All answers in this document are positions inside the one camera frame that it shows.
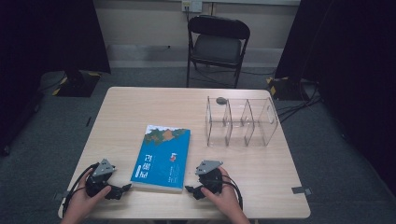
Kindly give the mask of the person's right hand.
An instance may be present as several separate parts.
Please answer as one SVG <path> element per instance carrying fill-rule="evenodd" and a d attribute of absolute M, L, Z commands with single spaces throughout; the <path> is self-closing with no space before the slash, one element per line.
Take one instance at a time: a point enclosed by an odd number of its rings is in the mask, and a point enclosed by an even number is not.
<path fill-rule="evenodd" d="M 222 185 L 222 190 L 219 195 L 212 193 L 209 189 L 201 188 L 202 193 L 211 201 L 220 212 L 228 217 L 233 214 L 244 214 L 239 206 L 234 189 L 228 184 Z"/>

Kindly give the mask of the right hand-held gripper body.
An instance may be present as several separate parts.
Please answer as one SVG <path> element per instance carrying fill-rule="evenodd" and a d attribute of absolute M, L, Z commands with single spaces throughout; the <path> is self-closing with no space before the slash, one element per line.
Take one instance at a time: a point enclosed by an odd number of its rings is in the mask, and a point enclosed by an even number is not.
<path fill-rule="evenodd" d="M 199 176 L 199 182 L 212 193 L 221 192 L 222 173 L 219 167 L 222 161 L 203 160 L 196 168 L 195 174 Z"/>

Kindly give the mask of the black curtain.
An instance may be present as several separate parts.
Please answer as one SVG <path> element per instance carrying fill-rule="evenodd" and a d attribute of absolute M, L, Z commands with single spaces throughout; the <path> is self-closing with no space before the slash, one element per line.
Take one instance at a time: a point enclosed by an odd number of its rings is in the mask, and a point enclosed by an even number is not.
<path fill-rule="evenodd" d="M 316 81 L 396 196 L 396 0 L 300 0 L 276 77 Z"/>
<path fill-rule="evenodd" d="M 52 71 L 109 73 L 93 0 L 0 0 L 0 155 L 42 97 Z"/>

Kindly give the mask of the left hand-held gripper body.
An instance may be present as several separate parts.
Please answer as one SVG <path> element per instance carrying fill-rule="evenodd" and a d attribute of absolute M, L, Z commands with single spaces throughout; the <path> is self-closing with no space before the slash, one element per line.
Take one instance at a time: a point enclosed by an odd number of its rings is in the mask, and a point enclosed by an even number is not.
<path fill-rule="evenodd" d="M 86 180 L 85 187 L 87 194 L 93 197 L 108 186 L 107 180 L 112 176 L 114 171 L 115 167 L 107 159 L 102 159 L 96 163 Z"/>

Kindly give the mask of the black folding chair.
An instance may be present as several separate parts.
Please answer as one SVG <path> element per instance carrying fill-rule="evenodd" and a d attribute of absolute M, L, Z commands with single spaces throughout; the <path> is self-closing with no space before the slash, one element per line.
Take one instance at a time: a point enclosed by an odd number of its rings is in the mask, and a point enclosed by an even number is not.
<path fill-rule="evenodd" d="M 210 15 L 188 21 L 188 61 L 186 86 L 190 86 L 191 63 L 215 65 L 234 70 L 236 88 L 245 57 L 250 29 L 240 21 Z"/>

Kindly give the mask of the white wall outlet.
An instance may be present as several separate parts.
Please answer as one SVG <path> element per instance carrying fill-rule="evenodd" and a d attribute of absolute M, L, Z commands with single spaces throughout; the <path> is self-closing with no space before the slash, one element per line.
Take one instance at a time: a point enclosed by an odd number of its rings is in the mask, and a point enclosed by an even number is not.
<path fill-rule="evenodd" d="M 183 12 L 201 13 L 203 10 L 203 2 L 201 0 L 182 0 L 181 10 Z"/>

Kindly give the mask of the blue book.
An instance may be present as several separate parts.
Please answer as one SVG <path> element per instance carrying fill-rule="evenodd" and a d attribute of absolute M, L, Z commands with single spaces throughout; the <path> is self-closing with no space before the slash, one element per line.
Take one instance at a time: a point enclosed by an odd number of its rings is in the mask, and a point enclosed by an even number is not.
<path fill-rule="evenodd" d="M 191 131 L 148 125 L 131 176 L 134 187 L 181 192 Z"/>

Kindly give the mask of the clear acrylic book rack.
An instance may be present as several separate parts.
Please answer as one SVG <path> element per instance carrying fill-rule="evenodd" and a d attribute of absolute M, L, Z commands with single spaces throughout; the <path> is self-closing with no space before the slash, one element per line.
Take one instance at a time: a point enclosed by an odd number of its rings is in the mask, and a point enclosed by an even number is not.
<path fill-rule="evenodd" d="M 277 126 L 273 100 L 207 97 L 205 113 L 206 143 L 209 147 L 266 147 Z"/>

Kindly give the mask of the black stand base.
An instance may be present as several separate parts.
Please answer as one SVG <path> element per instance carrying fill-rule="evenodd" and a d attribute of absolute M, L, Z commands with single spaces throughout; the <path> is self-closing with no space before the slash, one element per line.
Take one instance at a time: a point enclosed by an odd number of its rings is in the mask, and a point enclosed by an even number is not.
<path fill-rule="evenodd" d="M 63 97 L 90 97 L 100 78 L 101 75 L 95 72 L 79 71 L 77 74 L 67 74 L 52 94 Z"/>
<path fill-rule="evenodd" d="M 266 79 L 267 90 L 278 101 L 311 101 L 316 95 L 316 90 L 307 92 L 302 81 L 293 81 L 288 77 Z"/>

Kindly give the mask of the person's left hand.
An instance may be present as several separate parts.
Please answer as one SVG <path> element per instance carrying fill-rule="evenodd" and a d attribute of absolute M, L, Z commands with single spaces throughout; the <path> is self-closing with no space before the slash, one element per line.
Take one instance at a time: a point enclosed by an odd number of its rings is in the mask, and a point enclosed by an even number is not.
<path fill-rule="evenodd" d="M 95 196 L 90 197 L 84 189 L 86 185 L 86 177 L 83 177 L 78 185 L 81 190 L 78 190 L 71 198 L 64 217 L 87 217 L 93 208 L 101 202 L 110 192 L 111 187 L 107 186 L 98 192 Z"/>

